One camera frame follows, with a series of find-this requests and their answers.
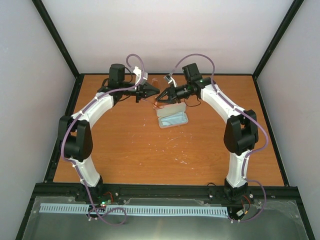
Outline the pink glasses case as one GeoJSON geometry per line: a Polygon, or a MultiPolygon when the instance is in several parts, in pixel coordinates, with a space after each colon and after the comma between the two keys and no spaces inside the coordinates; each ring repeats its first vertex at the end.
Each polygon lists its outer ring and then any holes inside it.
{"type": "Polygon", "coordinates": [[[156,115],[161,129],[180,126],[189,122],[184,102],[161,106],[156,110],[156,115]]]}

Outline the transparent orange sunglasses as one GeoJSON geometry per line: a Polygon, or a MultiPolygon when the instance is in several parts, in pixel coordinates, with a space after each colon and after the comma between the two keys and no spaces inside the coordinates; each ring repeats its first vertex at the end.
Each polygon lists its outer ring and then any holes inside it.
{"type": "MultiPolygon", "coordinates": [[[[153,87],[159,89],[159,92],[161,92],[161,85],[160,85],[160,82],[159,82],[159,80],[158,80],[157,77],[152,77],[149,83],[150,83],[153,87]]],[[[158,103],[158,102],[157,102],[157,97],[158,97],[158,95],[159,95],[159,93],[156,93],[156,94],[153,95],[153,96],[144,98],[143,101],[151,104],[154,110],[161,109],[163,103],[158,103]]]]}

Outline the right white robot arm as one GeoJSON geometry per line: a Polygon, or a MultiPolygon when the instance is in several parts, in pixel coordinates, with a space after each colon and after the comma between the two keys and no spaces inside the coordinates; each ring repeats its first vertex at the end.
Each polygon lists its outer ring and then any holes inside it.
{"type": "Polygon", "coordinates": [[[224,180],[224,196],[229,202],[237,201],[248,188],[247,170],[249,153],[259,140],[257,115],[235,104],[210,77],[204,77],[196,63],[182,68],[186,83],[178,86],[171,74],[164,77],[167,87],[157,98],[158,103],[175,104],[197,96],[210,105],[225,122],[223,142],[229,151],[229,169],[224,180]]]}

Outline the light blue cleaning cloth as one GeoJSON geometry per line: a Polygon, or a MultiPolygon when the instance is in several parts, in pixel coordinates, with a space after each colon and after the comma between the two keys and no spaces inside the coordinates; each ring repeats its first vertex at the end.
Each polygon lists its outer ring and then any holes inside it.
{"type": "Polygon", "coordinates": [[[160,119],[160,125],[163,127],[180,125],[187,122],[188,120],[184,115],[171,115],[160,119]]]}

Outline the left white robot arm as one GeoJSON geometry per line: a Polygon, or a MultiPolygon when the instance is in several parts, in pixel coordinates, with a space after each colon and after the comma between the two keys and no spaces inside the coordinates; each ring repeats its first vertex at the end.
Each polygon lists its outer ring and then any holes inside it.
{"type": "Polygon", "coordinates": [[[92,127],[123,96],[134,96],[139,102],[160,92],[147,82],[148,73],[137,66],[131,72],[131,81],[125,81],[126,70],[123,64],[112,64],[108,78],[102,82],[93,99],[78,112],[62,116],[59,120],[57,145],[61,157],[72,164],[80,183],[87,187],[86,195],[95,202],[103,198],[104,188],[103,179],[92,160],[92,127]]]}

